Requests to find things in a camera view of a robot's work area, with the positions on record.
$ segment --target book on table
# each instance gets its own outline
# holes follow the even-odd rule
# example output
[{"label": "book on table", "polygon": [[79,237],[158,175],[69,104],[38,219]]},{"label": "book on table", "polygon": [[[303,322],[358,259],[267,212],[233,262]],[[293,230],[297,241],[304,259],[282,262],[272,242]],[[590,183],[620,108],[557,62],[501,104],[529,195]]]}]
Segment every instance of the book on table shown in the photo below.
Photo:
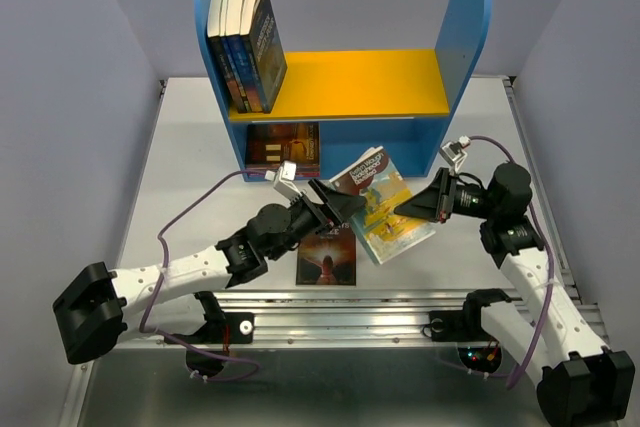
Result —
[{"label": "book on table", "polygon": [[298,246],[297,285],[356,285],[356,237],[348,222]]},{"label": "book on table", "polygon": [[371,260],[382,264],[435,233],[420,219],[393,213],[411,198],[411,191],[383,147],[367,150],[360,159],[330,180],[339,192],[362,195],[367,203],[349,222]]},{"label": "book on table", "polygon": [[287,71],[271,0],[211,0],[207,37],[238,113],[271,112]]}]

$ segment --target white table surface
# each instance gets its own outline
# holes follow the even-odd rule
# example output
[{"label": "white table surface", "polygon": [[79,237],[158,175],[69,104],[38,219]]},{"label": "white table surface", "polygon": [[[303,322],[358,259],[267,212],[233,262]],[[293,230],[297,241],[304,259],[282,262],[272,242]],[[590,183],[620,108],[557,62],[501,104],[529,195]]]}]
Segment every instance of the white table surface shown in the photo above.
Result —
[{"label": "white table surface", "polygon": [[[471,79],[446,139],[474,134],[500,140],[517,162],[527,165],[500,78]],[[478,175],[486,185],[503,161],[495,147],[475,142],[469,149],[465,170]],[[429,177],[409,180],[412,192],[424,188],[442,165],[438,158]],[[238,165],[209,80],[169,79],[118,268],[160,262],[161,248],[156,240],[160,228],[222,176],[235,170]],[[240,177],[229,180],[166,234],[171,258],[227,238],[271,202],[286,204],[269,183],[245,183]],[[539,205],[537,198],[534,205]],[[476,219],[454,217],[447,224],[438,225],[435,236],[382,266],[375,266],[359,246],[356,287],[296,286],[296,253],[291,252],[270,262],[266,275],[233,290],[511,288],[482,249],[479,224]]]}]

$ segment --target book spine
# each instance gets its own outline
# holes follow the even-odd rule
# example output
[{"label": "book spine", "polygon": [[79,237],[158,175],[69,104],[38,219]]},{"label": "book spine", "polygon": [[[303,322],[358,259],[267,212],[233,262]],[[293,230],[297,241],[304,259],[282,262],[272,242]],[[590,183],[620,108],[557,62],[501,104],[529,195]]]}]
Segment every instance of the book spine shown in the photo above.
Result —
[{"label": "book spine", "polygon": [[244,108],[242,96],[240,95],[240,89],[238,88],[238,83],[236,82],[236,78],[233,75],[233,70],[231,69],[227,56],[225,55],[222,39],[217,36],[210,38],[209,41],[217,60],[218,67],[220,67],[220,70],[222,71],[222,76],[224,77],[225,84],[227,84],[227,88],[229,89],[231,100],[236,106],[238,112],[245,113],[246,110]]},{"label": "book spine", "polygon": [[249,65],[249,59],[247,53],[244,50],[244,44],[239,35],[232,35],[229,37],[229,47],[233,53],[233,60],[238,69],[238,75],[240,81],[244,86],[244,91],[249,103],[250,112],[262,112],[262,105],[260,105],[260,98],[253,82],[253,75],[251,74],[251,66]]},{"label": "book spine", "polygon": [[249,107],[249,101],[247,100],[247,94],[244,90],[244,86],[240,80],[240,75],[238,74],[238,69],[236,67],[235,62],[233,61],[233,54],[231,51],[231,46],[229,45],[229,39],[227,37],[222,37],[222,46],[224,47],[224,53],[227,57],[227,62],[231,67],[231,71],[233,72],[233,77],[236,79],[236,84],[238,86],[238,91],[240,92],[240,99],[242,100],[241,104],[238,104],[238,112],[244,114],[246,112],[251,112],[251,108]]},{"label": "book spine", "polygon": [[269,105],[267,101],[267,95],[264,91],[264,87],[262,86],[262,81],[260,80],[260,73],[258,72],[258,64],[256,64],[256,56],[253,52],[253,47],[251,45],[251,38],[248,35],[242,36],[242,43],[244,44],[244,50],[247,54],[247,59],[249,60],[249,65],[251,67],[251,76],[253,78],[253,85],[256,89],[256,95],[260,100],[260,107],[263,112],[271,112],[272,106]]}]

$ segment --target screw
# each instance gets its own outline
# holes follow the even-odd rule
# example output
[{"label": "screw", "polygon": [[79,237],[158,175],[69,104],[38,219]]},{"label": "screw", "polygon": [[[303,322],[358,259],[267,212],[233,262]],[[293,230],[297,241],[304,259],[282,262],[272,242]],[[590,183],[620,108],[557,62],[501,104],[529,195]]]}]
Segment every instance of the screw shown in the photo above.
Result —
[{"label": "screw", "polygon": [[242,335],[249,335],[251,332],[253,332],[253,324],[251,322],[248,320],[240,322],[240,333]]}]

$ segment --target yellow shelf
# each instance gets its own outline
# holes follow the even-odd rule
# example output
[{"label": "yellow shelf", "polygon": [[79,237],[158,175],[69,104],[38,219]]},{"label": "yellow shelf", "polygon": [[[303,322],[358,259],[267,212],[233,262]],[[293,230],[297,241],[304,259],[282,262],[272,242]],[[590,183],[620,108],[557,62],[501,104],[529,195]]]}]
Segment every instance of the yellow shelf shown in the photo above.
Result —
[{"label": "yellow shelf", "polygon": [[289,52],[287,74],[270,114],[233,122],[447,116],[438,61],[429,50]]}]

